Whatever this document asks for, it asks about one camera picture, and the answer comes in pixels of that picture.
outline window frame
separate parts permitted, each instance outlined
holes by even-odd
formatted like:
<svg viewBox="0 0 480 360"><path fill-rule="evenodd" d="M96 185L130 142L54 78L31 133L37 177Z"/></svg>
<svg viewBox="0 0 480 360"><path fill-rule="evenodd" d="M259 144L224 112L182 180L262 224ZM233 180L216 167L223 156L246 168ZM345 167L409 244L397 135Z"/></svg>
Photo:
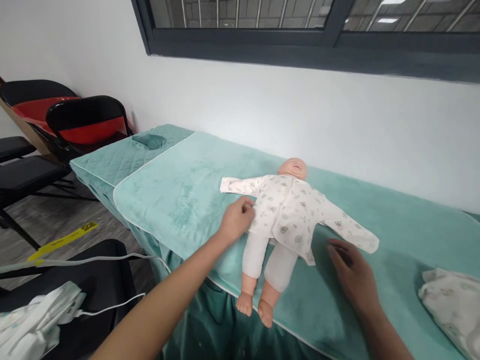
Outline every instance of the window frame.
<svg viewBox="0 0 480 360"><path fill-rule="evenodd" d="M355 0L323 29L155 28L150 1L131 1L148 55L480 83L480 33L343 31Z"/></svg>

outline baby doll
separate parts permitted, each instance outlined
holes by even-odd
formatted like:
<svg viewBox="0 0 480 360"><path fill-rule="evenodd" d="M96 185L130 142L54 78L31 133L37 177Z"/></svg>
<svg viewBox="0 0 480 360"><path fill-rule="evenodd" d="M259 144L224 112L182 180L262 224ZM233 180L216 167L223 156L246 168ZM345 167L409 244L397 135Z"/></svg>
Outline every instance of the baby doll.
<svg viewBox="0 0 480 360"><path fill-rule="evenodd" d="M252 314L252 296L269 240L275 244L265 267L265 285L258 302L258 314L268 328L272 327L273 309L290 282L297 258L315 265L311 243L316 224L328 226L368 253L379 246L374 234L306 183L306 177L307 165L299 158L290 158L280 166L278 175L221 180L222 193L257 198L253 206L255 219L243 252L241 294L236 302L236 308L247 316Z"/></svg>

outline white wall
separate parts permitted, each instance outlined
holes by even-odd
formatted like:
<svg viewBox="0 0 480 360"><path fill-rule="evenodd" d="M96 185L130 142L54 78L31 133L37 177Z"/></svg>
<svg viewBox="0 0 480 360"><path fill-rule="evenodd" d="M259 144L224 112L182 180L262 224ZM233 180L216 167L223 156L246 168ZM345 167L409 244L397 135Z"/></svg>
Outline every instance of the white wall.
<svg viewBox="0 0 480 360"><path fill-rule="evenodd" d="M480 86L147 56L131 0L0 4L0 71L480 213Z"/></svg>
<svg viewBox="0 0 480 360"><path fill-rule="evenodd" d="M0 139L11 136L24 136L3 108L0 107Z"/></svg>

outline floor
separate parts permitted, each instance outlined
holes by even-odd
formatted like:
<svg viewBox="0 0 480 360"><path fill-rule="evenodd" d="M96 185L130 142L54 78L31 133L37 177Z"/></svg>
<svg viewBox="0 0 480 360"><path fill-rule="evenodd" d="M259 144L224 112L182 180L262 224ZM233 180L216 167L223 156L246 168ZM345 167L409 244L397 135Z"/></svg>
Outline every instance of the floor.
<svg viewBox="0 0 480 360"><path fill-rule="evenodd" d="M73 173L66 179L74 181L76 187L74 191L77 194L94 197ZM46 187L42 192L62 194L60 190L51 186ZM105 239L117 239L123 242L128 253L145 253L132 233L100 202L29 196L5 210L40 246L64 237L90 221L98 223L97 228L45 255L45 259L67 260ZM1 265L25 261L35 252L15 231L1 228L0 249ZM155 286L149 261L146 259L131 261L130 267L137 293L148 293ZM0 280L0 287L12 290L29 278L31 276L3 279Z"/></svg>

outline white cable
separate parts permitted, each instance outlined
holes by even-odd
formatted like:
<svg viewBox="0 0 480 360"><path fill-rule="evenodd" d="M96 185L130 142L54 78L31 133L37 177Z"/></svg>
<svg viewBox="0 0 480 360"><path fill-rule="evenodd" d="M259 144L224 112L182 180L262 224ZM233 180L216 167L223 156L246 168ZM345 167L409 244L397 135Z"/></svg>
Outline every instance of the white cable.
<svg viewBox="0 0 480 360"><path fill-rule="evenodd" d="M16 264L12 265L6 265L0 267L0 274L2 273L7 273L9 271L13 270L19 270L19 269L26 269L26 268L34 268L34 267L39 267L39 268L44 268L44 267L49 267L49 266L76 266L76 265L81 265L81 264L86 264L90 263L92 261L97 261L97 260L123 260L132 256L136 256L142 259L157 259L162 262L162 264L165 266L167 269L168 273L170 274L172 271L170 270L169 266L167 263L158 256L148 256L148 255L141 255L138 253L131 253L128 255L124 256L95 256L91 257L88 259L84 260L51 260L51 259L38 259L38 260L32 260L32 261L25 261L25 262L19 262Z"/></svg>
<svg viewBox="0 0 480 360"><path fill-rule="evenodd" d="M78 318L78 317L80 317L80 316L82 316L82 315L95 316L95 315L101 314L101 313L103 313L103 312L106 312L107 310L115 309L115 308L121 307L121 306L123 306L123 305L126 305L126 304L128 304L129 302L131 302L133 299L136 299L136 298L139 298L139 297L141 297L141 298L143 299L143 298L145 297L145 295L147 295L147 293L146 293L146 292L142 292L141 294L138 294L138 295L132 297L130 300L127 300L127 301L125 301L124 303L107 307L106 309L100 310L100 311L98 311L98 312L87 312L87 311L83 311L83 310L78 310L78 311L75 313L75 317Z"/></svg>

